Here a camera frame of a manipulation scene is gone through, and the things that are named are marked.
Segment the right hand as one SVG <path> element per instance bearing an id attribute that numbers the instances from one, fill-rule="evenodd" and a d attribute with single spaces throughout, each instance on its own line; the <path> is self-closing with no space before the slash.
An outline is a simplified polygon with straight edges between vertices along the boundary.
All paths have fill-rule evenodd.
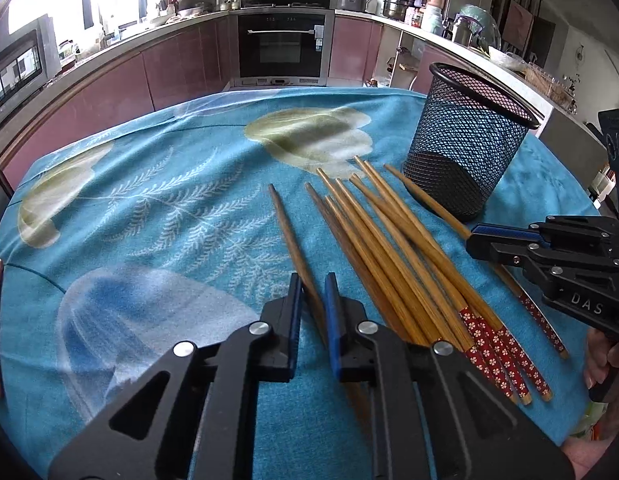
<path id="1" fill-rule="evenodd" d="M 619 342 L 600 330 L 590 328 L 586 337 L 584 380 L 588 389 L 602 384 L 611 368 L 619 368 Z"/>

